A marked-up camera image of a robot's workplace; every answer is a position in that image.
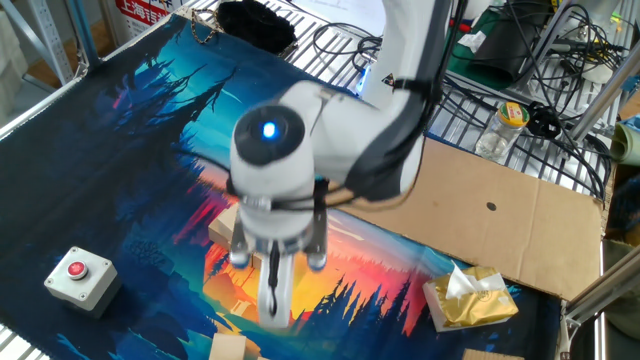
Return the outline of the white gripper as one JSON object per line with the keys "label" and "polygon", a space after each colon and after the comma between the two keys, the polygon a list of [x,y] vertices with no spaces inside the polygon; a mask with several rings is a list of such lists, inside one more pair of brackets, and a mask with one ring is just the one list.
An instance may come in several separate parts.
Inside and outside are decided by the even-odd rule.
{"label": "white gripper", "polygon": [[259,324],[268,329],[289,325],[295,257],[271,244],[260,267],[257,309]]}

